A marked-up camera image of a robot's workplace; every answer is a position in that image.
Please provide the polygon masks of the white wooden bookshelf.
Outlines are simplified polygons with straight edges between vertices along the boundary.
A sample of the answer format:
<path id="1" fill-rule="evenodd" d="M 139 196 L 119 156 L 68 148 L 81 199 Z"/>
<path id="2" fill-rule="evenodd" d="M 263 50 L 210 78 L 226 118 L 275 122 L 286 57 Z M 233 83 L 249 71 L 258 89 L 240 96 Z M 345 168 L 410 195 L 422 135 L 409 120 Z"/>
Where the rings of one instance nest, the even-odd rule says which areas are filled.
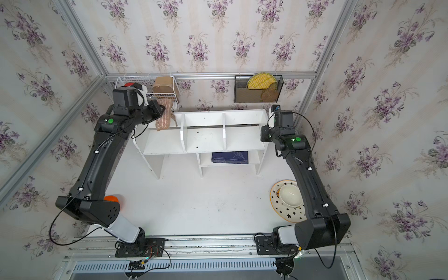
<path id="1" fill-rule="evenodd" d="M 162 131 L 154 123 L 136 127 L 133 144 L 157 179 L 170 155 L 193 155 L 194 165 L 203 174 L 203 168 L 216 166 L 214 152 L 246 151 L 248 163 L 261 172 L 268 150 L 268 144 L 260 140 L 261 127 L 268 121 L 265 110 L 180 112 L 175 118 Z"/>

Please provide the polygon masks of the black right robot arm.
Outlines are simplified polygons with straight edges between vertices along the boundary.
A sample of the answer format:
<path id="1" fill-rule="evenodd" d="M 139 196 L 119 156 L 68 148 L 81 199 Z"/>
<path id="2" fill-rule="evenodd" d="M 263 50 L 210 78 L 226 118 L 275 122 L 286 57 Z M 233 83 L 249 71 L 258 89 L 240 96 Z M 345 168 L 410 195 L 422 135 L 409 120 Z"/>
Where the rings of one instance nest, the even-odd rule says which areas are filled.
<path id="1" fill-rule="evenodd" d="M 339 212 L 328 195 L 312 159 L 313 146 L 296 132 L 294 116 L 295 112 L 273 105 L 260 133 L 261 142 L 274 144 L 276 156 L 292 170 L 306 217 L 294 225 L 275 228 L 274 245 L 296 245 L 305 250 L 339 245 L 351 226 L 350 218 Z"/>

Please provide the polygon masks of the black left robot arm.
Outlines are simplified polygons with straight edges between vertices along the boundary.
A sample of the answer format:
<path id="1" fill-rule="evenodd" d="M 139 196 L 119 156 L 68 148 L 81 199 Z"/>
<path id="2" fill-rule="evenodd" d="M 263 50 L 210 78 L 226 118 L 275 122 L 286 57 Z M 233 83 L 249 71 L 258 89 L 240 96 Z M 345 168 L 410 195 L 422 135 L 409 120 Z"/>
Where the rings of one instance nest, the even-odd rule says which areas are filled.
<path id="1" fill-rule="evenodd" d="M 147 98 L 147 87 L 127 83 L 113 90 L 114 103 L 100 116 L 84 167 L 68 195 L 59 196 L 56 207 L 77 221 L 99 225 L 121 243 L 142 247 L 144 230 L 120 212 L 120 204 L 105 199 L 119 154 L 138 125 L 161 118 L 165 107 Z"/>

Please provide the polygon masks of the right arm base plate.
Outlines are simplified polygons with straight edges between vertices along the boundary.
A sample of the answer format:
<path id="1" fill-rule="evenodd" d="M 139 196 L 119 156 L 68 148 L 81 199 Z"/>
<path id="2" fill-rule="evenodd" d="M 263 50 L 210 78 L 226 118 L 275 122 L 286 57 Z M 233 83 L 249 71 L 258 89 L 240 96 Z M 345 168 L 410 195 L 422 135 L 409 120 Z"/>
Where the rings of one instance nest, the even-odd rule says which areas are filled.
<path id="1" fill-rule="evenodd" d="M 283 245 L 272 234 L 256 233 L 253 236 L 255 248 L 259 256 L 288 255 L 294 256 L 299 252 L 297 245 Z"/>

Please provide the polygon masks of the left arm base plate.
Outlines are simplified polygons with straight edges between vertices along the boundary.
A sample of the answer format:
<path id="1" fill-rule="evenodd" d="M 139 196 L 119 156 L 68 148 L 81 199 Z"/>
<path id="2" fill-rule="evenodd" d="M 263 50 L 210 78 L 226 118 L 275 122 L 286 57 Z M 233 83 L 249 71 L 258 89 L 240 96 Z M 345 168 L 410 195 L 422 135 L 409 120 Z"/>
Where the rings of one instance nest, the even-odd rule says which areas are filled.
<path id="1" fill-rule="evenodd" d="M 115 257 L 162 257 L 166 239 L 146 238 L 143 245 L 130 244 L 122 241 L 115 243 Z"/>

